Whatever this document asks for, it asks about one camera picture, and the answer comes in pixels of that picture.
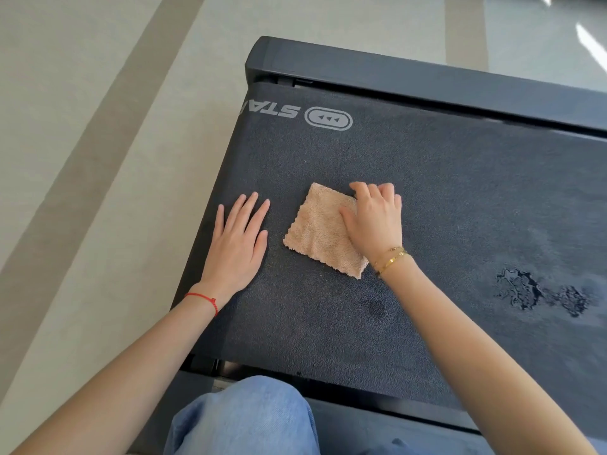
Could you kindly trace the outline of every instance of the wet spot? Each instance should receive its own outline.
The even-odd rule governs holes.
[[[579,317],[590,305],[588,294],[573,286],[561,286],[558,290],[543,288],[530,272],[518,268],[504,268],[497,275],[499,292],[497,297],[522,311],[537,305],[560,306],[573,318]]]
[[[383,318],[385,315],[385,306],[383,304],[383,300],[379,298],[372,298],[368,302],[369,306],[369,314],[376,319]]]

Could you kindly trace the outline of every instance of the red bracelet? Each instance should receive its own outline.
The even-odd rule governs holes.
[[[213,304],[213,308],[215,308],[215,316],[217,316],[217,313],[219,313],[219,310],[217,309],[217,305],[215,305],[214,298],[208,298],[206,295],[197,294],[196,292],[188,292],[183,298],[186,298],[188,295],[195,295],[196,297],[202,297],[202,298],[210,301]]]

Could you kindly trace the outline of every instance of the person's right arm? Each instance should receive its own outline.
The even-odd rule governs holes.
[[[402,245],[401,198],[392,184],[351,184],[357,214],[341,209],[354,246],[382,267]],[[405,255],[382,279],[394,291],[461,403],[499,454],[596,454],[586,437],[508,353]]]

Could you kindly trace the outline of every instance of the brown towel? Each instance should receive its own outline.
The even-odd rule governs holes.
[[[313,183],[282,242],[293,251],[360,279],[369,262],[350,242],[340,206],[356,213],[354,198]]]

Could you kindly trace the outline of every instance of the denim fabric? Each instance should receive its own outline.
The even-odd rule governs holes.
[[[199,454],[319,455],[314,416],[291,385],[250,377],[202,395],[173,418],[164,455]],[[364,455],[416,453],[395,439]]]

